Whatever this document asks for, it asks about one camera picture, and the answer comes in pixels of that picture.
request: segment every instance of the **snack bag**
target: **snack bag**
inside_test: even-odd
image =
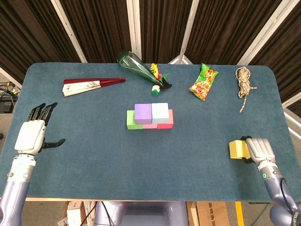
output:
[[[196,82],[189,88],[198,98],[202,101],[206,100],[206,96],[212,86],[212,83],[218,74],[217,71],[213,70],[206,64],[202,64],[201,72]]]

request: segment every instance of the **purple block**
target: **purple block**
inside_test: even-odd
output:
[[[136,125],[151,124],[151,104],[135,104]]]

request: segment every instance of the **green block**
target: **green block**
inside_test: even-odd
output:
[[[127,111],[127,129],[142,129],[142,125],[136,125],[135,123],[135,111]]]

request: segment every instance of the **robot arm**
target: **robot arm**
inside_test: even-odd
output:
[[[271,200],[276,204],[269,217],[276,226],[301,226],[301,210],[294,202],[267,139],[246,139],[252,160],[258,165]]]
[[[41,104],[33,108],[27,122],[23,123],[19,131],[15,145],[19,155],[13,159],[0,201],[0,210],[3,213],[0,226],[21,225],[21,213],[36,165],[34,156],[42,149],[58,147],[65,142],[65,139],[57,143],[44,142],[46,126],[56,105],[57,103],[53,103],[45,107],[45,104]]]

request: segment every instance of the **dark brown curtain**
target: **dark brown curtain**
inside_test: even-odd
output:
[[[287,108],[301,118],[301,100],[289,105]]]
[[[301,2],[250,64],[267,65],[273,70],[282,102],[301,92]]]
[[[79,62],[50,1],[0,1],[0,66],[22,83],[36,62]]]
[[[126,0],[62,0],[89,63],[116,63],[118,53],[131,50]]]
[[[200,0],[185,56],[194,64],[237,64],[280,2]]]
[[[180,54],[192,0],[140,0],[142,60],[169,63]]]

